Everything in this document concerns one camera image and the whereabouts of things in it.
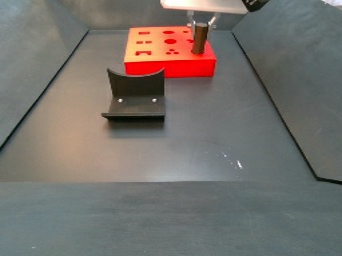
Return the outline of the white gripper mounting plate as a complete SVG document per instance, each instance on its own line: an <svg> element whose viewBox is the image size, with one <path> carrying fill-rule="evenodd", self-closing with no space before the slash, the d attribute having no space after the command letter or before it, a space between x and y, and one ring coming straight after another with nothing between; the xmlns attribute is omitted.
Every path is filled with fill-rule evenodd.
<svg viewBox="0 0 342 256"><path fill-rule="evenodd" d="M193 11L215 12L208 21L208 27L215 28L220 13L245 14L247 8L241 0L160 0L165 9L187 11L187 26L195 29Z"/></svg>

